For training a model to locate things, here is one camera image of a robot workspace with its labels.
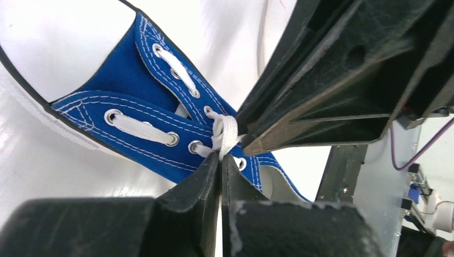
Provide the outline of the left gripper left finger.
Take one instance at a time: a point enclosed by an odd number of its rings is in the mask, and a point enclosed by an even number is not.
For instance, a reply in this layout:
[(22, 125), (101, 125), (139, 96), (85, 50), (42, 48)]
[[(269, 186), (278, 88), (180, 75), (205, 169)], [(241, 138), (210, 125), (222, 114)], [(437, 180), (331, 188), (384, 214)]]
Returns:
[(213, 256), (218, 156), (154, 198), (35, 199), (1, 231), (1, 256)]

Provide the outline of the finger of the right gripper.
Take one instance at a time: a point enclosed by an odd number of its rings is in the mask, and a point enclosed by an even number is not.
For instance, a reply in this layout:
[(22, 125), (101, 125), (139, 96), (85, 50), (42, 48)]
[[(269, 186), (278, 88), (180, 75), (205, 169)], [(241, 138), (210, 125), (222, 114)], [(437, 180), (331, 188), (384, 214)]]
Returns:
[(298, 65), (351, 4), (351, 1), (334, 0), (296, 2), (264, 72), (237, 112), (240, 134), (253, 129)]
[(357, 145), (453, 107), (453, 1), (351, 1), (244, 134), (246, 155)]

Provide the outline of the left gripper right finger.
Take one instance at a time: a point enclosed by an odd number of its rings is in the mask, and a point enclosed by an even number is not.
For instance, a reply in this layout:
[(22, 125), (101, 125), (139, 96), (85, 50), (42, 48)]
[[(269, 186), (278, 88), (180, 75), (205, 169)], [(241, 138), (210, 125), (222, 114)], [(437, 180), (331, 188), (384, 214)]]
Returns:
[(348, 203), (268, 200), (233, 157), (221, 167), (224, 256), (383, 256), (376, 233)]

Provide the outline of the blue sneaker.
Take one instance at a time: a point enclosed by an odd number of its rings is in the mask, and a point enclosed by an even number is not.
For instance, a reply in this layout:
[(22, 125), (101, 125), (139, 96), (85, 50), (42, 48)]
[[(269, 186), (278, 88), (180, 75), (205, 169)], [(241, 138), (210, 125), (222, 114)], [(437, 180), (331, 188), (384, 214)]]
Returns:
[[(191, 74), (200, 99), (170, 74), (153, 44), (175, 55)], [(188, 145), (212, 147), (211, 107), (235, 118), (236, 111), (194, 64), (140, 9), (127, 1), (1, 1), (1, 86), (33, 116), (90, 149), (123, 155), (180, 183), (206, 157)], [(167, 146), (109, 125), (117, 109), (180, 141)], [(268, 199), (304, 200), (273, 154), (231, 154), (241, 175)]]

